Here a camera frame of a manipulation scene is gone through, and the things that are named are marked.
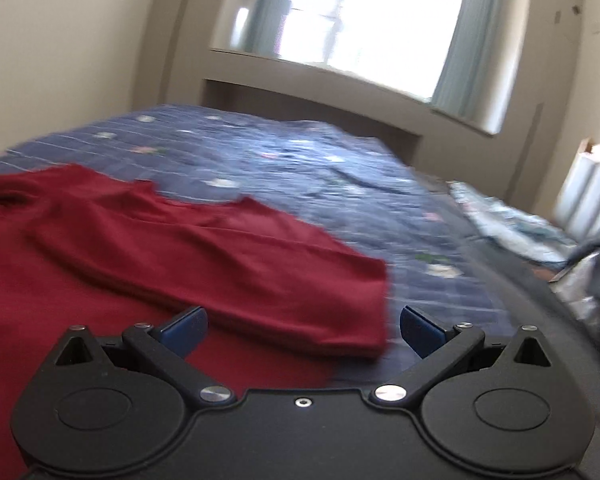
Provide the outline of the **left blue-grey curtain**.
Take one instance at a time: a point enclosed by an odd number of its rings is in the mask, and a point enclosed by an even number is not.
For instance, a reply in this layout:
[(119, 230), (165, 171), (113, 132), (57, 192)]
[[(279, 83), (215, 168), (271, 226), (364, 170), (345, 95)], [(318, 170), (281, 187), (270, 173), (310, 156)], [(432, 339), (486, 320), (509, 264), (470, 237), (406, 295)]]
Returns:
[(244, 50), (277, 58), (279, 38), (290, 7), (291, 0), (256, 0), (247, 21), (242, 42)]

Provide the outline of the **bright window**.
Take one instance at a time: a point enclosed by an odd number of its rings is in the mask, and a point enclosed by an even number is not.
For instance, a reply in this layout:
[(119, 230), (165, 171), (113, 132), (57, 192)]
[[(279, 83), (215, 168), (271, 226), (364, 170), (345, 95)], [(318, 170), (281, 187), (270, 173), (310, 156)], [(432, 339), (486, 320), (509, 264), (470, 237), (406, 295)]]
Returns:
[(277, 54), (427, 102), (461, 5), (462, 0), (290, 0)]

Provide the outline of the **red long-sleeve sweater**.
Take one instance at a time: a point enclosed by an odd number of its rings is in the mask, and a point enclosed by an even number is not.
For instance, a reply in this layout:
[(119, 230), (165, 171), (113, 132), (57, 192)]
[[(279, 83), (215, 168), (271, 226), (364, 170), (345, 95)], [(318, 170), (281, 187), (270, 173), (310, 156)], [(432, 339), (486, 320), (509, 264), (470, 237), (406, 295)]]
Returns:
[(9, 415), (72, 324), (112, 335), (189, 307), (189, 361), (235, 391), (327, 385), (388, 340), (383, 261), (249, 197), (189, 204), (79, 165), (0, 174), (0, 479), (23, 470)]

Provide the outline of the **right blue-grey curtain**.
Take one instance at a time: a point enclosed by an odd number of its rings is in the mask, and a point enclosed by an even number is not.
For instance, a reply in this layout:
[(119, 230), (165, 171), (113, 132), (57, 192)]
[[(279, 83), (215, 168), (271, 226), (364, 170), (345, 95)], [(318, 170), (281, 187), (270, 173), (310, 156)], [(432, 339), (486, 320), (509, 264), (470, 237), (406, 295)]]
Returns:
[(501, 0), (462, 0), (448, 54), (431, 98), (435, 110), (476, 124)]

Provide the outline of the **blue-grey curtain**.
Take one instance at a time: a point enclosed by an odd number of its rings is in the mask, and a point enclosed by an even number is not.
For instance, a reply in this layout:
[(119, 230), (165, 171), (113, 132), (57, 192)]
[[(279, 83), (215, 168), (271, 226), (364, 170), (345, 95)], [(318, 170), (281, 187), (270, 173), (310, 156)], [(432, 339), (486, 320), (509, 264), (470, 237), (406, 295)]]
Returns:
[(476, 124), (501, 0), (462, 0), (448, 54), (431, 98), (435, 110)]
[(279, 38), (290, 7), (291, 0), (256, 0), (247, 21), (242, 42), (244, 50), (277, 58)]

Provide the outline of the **silver plastic bag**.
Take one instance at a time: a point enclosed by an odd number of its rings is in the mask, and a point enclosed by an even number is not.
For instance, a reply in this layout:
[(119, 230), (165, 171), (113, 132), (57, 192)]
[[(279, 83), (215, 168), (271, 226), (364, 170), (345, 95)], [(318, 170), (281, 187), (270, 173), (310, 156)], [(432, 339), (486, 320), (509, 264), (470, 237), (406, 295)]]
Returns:
[(569, 314), (590, 332), (600, 328), (600, 304), (588, 292), (598, 252), (586, 256), (550, 281), (550, 289)]

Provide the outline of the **blue plaid floral quilt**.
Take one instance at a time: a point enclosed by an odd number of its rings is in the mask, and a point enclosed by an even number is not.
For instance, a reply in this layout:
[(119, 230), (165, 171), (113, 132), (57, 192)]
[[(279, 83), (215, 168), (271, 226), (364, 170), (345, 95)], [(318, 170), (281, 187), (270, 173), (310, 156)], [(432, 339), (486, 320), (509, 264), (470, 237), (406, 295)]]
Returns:
[(199, 106), (161, 105), (22, 142), (0, 174), (76, 164), (121, 181), (148, 180), (172, 200), (222, 205), (251, 197), (324, 229), (389, 271), (388, 347), (375, 360), (311, 359), (211, 332), (193, 354), (224, 379), (222, 352), (247, 360), (247, 388), (365, 387), (417, 362), (399, 330), (404, 307), (479, 325), (492, 339), (515, 321), (475, 274), (434, 196), (384, 144), (324, 122), (274, 122)]

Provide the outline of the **light blue patterned cloth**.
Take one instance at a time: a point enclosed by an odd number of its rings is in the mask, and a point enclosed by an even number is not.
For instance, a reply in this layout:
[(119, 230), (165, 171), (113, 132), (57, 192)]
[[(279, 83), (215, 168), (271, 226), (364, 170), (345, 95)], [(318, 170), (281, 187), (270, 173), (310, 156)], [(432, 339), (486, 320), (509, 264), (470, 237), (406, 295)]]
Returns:
[(560, 268), (577, 243), (545, 219), (486, 196), (465, 182), (448, 183), (449, 193), (477, 231), (501, 247), (542, 266)]

